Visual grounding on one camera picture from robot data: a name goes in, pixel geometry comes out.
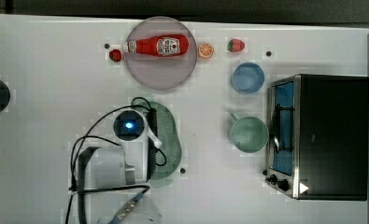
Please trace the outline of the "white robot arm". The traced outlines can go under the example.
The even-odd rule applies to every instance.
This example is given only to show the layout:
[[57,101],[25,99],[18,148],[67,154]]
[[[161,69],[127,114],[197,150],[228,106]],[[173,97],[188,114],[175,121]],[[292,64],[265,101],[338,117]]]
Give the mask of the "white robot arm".
[[78,220],[90,224],[85,197],[88,194],[143,187],[156,166],[155,154],[162,141],[155,134],[156,110],[146,113],[142,105],[129,105],[112,111],[113,133],[107,147],[87,147],[76,156]]

